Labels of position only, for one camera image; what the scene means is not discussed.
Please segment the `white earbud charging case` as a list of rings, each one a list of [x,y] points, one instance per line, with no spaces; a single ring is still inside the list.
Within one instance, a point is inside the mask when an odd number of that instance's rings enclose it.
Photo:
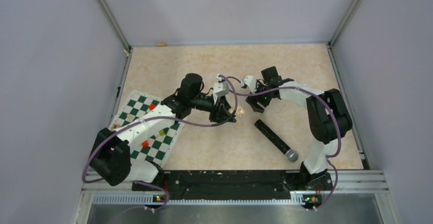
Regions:
[[[245,110],[243,109],[242,106],[238,106],[236,110],[234,109],[234,107],[229,109],[230,114],[233,112],[235,112],[236,117],[241,118],[242,115],[245,113]]]

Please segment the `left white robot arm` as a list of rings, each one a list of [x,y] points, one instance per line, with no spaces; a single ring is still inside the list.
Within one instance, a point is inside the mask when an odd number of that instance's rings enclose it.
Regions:
[[[202,77],[188,73],[179,88],[146,115],[114,131],[109,128],[100,130],[85,164],[82,181],[90,182],[86,174],[92,168],[99,174],[100,180],[111,186],[128,180],[144,182],[152,190],[161,188],[164,182],[162,169],[148,160],[133,162],[132,152],[159,131],[178,123],[187,123],[185,118],[193,109],[209,113],[210,123],[204,124],[205,128],[235,122],[237,106],[232,107],[230,112],[231,106],[226,99],[229,92],[235,91],[234,86],[221,74],[217,79],[212,94],[207,95],[202,91]]]

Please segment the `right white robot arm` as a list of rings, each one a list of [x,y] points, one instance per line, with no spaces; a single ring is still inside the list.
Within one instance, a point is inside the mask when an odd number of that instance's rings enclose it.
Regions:
[[[328,160],[339,155],[342,138],[353,127],[342,94],[337,89],[319,90],[283,79],[275,66],[262,70],[262,79],[242,78],[241,86],[250,90],[246,102],[254,112],[263,113],[274,98],[293,102],[307,110],[313,145],[300,166],[299,182],[314,189],[327,172]]]

